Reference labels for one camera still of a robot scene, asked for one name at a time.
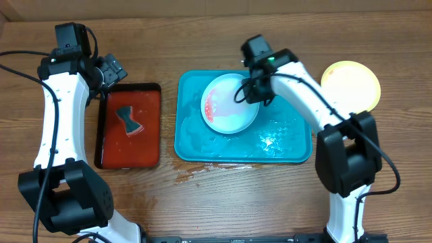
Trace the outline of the light blue plate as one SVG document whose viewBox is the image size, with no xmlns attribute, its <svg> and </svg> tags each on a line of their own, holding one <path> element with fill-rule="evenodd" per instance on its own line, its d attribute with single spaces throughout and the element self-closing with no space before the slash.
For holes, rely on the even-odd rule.
<svg viewBox="0 0 432 243">
<path fill-rule="evenodd" d="M 222 134 L 235 134 L 245 130 L 256 118 L 259 104 L 246 101 L 242 90 L 236 94 L 246 77 L 241 74 L 224 74 L 210 82 L 203 92 L 200 109 L 205 123 Z"/>
</svg>

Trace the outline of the orange green scrub sponge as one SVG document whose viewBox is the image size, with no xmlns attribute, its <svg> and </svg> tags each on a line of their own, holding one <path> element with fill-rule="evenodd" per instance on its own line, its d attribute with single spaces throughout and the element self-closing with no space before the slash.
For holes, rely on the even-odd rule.
<svg viewBox="0 0 432 243">
<path fill-rule="evenodd" d="M 144 128 L 134 120 L 132 106 L 123 106 L 116 110 L 116 116 L 121 120 L 124 125 L 126 135 L 131 137 L 140 133 Z"/>
</svg>

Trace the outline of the yellow-green plate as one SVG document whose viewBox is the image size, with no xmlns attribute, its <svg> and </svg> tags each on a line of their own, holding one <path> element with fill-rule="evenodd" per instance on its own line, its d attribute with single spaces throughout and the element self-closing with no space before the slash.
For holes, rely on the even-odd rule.
<svg viewBox="0 0 432 243">
<path fill-rule="evenodd" d="M 355 61 L 339 61 L 323 73 L 321 87 L 347 111 L 361 113 L 373 110 L 381 98 L 381 86 L 376 75 Z"/>
</svg>

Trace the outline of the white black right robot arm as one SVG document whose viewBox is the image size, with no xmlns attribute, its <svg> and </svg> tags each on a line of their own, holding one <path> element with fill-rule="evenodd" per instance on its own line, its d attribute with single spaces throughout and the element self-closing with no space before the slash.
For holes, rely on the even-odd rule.
<svg viewBox="0 0 432 243">
<path fill-rule="evenodd" d="M 276 96 L 301 114 L 317 137 L 315 169 L 330 193 L 325 227 L 332 242 L 362 242 L 362 214 L 371 185 L 382 168 L 373 116 L 343 110 L 327 97 L 288 49 L 242 48 L 250 77 L 240 87 L 244 101 L 268 104 Z"/>
</svg>

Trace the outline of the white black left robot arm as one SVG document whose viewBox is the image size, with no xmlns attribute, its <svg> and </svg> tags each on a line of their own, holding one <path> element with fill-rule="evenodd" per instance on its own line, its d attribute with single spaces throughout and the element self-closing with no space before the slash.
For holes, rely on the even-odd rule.
<svg viewBox="0 0 432 243">
<path fill-rule="evenodd" d="M 18 189 L 50 232 L 95 242 L 142 241 L 140 226 L 115 210 L 110 187 L 88 165 L 84 146 L 86 106 L 126 75 L 112 54 L 93 59 L 56 49 L 41 60 L 43 135 L 34 168 L 19 175 Z"/>
</svg>

